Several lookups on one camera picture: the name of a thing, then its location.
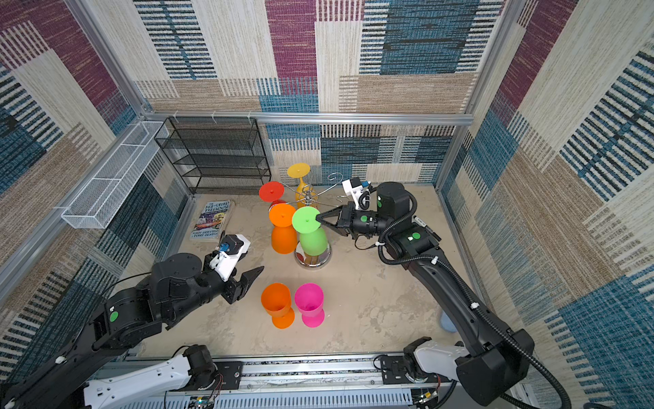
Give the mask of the green plastic wine glass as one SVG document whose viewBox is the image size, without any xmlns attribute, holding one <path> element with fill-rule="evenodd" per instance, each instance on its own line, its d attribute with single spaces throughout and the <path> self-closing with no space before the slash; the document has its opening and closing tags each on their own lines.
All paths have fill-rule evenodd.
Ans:
<svg viewBox="0 0 654 409">
<path fill-rule="evenodd" d="M 318 209 L 306 206 L 298 209 L 292 218 L 293 228 L 300 235 L 301 247 L 311 257 L 322 255 L 329 245 L 325 230 L 316 218 L 318 214 Z"/>
</svg>

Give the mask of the orange wine glass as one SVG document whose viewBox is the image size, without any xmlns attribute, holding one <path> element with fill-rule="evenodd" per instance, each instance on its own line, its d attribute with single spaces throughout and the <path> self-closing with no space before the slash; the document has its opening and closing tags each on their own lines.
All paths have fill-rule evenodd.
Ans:
<svg viewBox="0 0 654 409">
<path fill-rule="evenodd" d="M 281 283 L 268 286 L 261 296 L 262 307 L 271 316 L 272 323 L 279 329 L 290 327 L 295 320 L 290 289 Z"/>
<path fill-rule="evenodd" d="M 297 245 L 297 233 L 292 225 L 296 209 L 290 204 L 277 204 L 269 211 L 269 220 L 274 225 L 271 246 L 279 254 L 291 254 Z"/>
</svg>

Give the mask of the orange wine glass front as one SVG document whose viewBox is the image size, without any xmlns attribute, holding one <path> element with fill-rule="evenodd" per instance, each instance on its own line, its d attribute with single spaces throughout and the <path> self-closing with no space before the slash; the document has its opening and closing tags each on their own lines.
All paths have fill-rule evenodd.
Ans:
<svg viewBox="0 0 654 409">
<path fill-rule="evenodd" d="M 297 233 L 292 225 L 296 209 L 290 204 L 277 204 L 269 211 L 269 220 L 274 225 L 271 246 L 279 254 L 291 254 L 297 245 Z"/>
</svg>

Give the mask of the pink plastic wine glass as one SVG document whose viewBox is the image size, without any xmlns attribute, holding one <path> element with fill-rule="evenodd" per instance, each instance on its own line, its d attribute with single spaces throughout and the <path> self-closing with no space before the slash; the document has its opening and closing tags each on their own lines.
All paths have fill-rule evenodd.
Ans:
<svg viewBox="0 0 654 409">
<path fill-rule="evenodd" d="M 317 284 L 308 283 L 297 289 L 295 303 L 306 327 L 316 328 L 323 324 L 325 320 L 324 301 L 325 294 Z"/>
</svg>

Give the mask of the red plastic wine glass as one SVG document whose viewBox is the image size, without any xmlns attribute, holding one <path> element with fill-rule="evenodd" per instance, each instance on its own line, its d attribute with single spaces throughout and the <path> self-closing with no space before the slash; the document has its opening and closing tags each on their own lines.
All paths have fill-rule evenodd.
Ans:
<svg viewBox="0 0 654 409">
<path fill-rule="evenodd" d="M 259 189 L 259 197 L 264 202 L 269 203 L 269 207 L 284 204 L 282 199 L 285 192 L 284 185 L 281 182 L 271 181 L 261 186 Z"/>
</svg>

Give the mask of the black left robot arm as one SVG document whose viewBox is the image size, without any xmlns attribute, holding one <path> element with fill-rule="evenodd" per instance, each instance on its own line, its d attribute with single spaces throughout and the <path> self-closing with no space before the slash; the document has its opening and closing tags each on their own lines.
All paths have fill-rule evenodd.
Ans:
<svg viewBox="0 0 654 409">
<path fill-rule="evenodd" d="M 262 273 L 223 279 L 199 257 L 179 253 L 153 265 L 136 286 L 118 291 L 96 308 L 79 334 L 35 373 L 2 394 L 2 407 L 56 408 L 112 359 L 141 341 L 170 330 L 197 308 L 221 296 L 242 299 Z"/>
</svg>

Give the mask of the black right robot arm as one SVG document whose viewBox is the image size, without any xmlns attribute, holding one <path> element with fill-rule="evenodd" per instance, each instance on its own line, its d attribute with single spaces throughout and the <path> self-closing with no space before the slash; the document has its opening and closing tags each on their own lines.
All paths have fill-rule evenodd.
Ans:
<svg viewBox="0 0 654 409">
<path fill-rule="evenodd" d="M 509 390 L 534 368 L 552 386 L 563 408 L 572 400 L 557 378 L 534 356 L 534 340 L 526 330 L 514 331 L 473 293 L 451 267 L 440 248 L 439 236 L 415 216 L 416 197 L 399 182 L 376 188 L 376 210 L 359 210 L 352 201 L 313 217 L 313 221 L 342 236 L 377 238 L 381 262 L 409 271 L 448 315 L 463 341 L 460 347 L 440 347 L 422 338 L 405 350 L 412 378 L 433 373 L 461 385 L 479 405 L 497 399 L 525 408 Z"/>
</svg>

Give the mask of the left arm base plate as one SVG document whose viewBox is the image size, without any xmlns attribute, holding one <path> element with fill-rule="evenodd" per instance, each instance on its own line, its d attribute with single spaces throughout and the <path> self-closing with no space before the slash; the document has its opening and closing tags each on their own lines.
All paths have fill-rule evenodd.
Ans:
<svg viewBox="0 0 654 409">
<path fill-rule="evenodd" d="M 243 374 L 243 361 L 215 361 L 216 385 L 214 391 L 238 390 Z"/>
</svg>

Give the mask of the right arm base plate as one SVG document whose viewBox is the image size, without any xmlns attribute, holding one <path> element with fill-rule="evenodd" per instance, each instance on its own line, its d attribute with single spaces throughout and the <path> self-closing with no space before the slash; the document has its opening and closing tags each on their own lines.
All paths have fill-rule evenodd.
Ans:
<svg viewBox="0 0 654 409">
<path fill-rule="evenodd" d="M 400 355 L 377 355 L 373 359 L 373 366 L 381 373 L 384 385 L 439 383 L 439 378 L 435 374 L 429 374 L 423 378 L 410 375 L 405 366 L 404 358 Z"/>
</svg>

